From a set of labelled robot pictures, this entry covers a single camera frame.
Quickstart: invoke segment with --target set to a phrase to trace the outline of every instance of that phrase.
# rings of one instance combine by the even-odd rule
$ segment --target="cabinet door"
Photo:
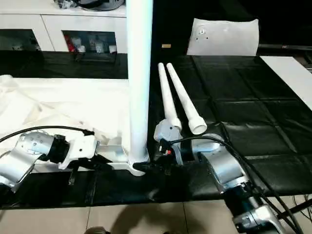
[[[42,16],[56,51],[127,53],[126,18]]]
[[[54,51],[40,15],[0,15],[0,50]]]

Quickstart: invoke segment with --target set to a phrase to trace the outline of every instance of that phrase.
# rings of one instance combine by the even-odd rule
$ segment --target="white cylindrical rod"
[[[207,130],[205,120],[199,116],[172,64],[168,63],[167,68],[186,116],[189,119],[189,127],[191,132],[195,135],[204,133]]]
[[[174,100],[172,98],[172,94],[170,91],[169,82],[167,79],[165,66],[161,62],[158,64],[158,72],[160,79],[160,87],[161,87],[161,95],[162,102],[164,105],[165,118],[175,127],[177,127],[180,131],[182,129],[181,121],[178,119],[176,114],[176,108],[174,104]]]
[[[146,148],[150,87],[153,0],[127,0],[130,88],[129,163],[149,160]]]

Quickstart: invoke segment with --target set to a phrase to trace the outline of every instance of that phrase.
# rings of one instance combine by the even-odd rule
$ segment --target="tiled floor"
[[[293,206],[291,197],[283,197]],[[297,202],[303,201],[298,196]],[[304,233],[312,224],[296,217]],[[232,216],[222,200],[185,203],[118,205],[92,208],[0,211],[1,234],[83,234],[105,227],[112,234],[236,234]]]

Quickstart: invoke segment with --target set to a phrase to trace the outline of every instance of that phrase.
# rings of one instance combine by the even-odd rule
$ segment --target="white fabric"
[[[66,125],[93,130],[102,144],[122,137],[130,150],[128,80],[12,78],[0,76],[0,137],[40,125]],[[47,129],[67,140],[80,132]],[[18,136],[0,143],[11,150]]]
[[[194,19],[187,55],[255,56],[258,20],[250,22]]]

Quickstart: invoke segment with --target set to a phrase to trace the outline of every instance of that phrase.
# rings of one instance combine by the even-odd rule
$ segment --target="white tapered tube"
[[[172,79],[172,82],[175,86],[175,90],[182,103],[185,114],[189,120],[189,127],[190,127],[191,132],[194,135],[199,135],[199,134],[204,133],[207,130],[207,124],[205,120],[201,116],[199,116],[196,108],[194,107],[190,97],[188,96],[172,64],[168,63],[167,68],[168,68],[170,77]]]
[[[129,162],[149,160],[146,148],[150,87],[153,0],[127,1],[128,78],[130,88]]]
[[[181,131],[182,124],[176,114],[176,108],[175,108],[174,100],[172,98],[172,94],[170,91],[170,86],[169,86],[169,82],[167,79],[165,66],[162,62],[158,64],[158,72],[159,72],[162,103],[164,105],[165,118],[173,126],[177,127]]]

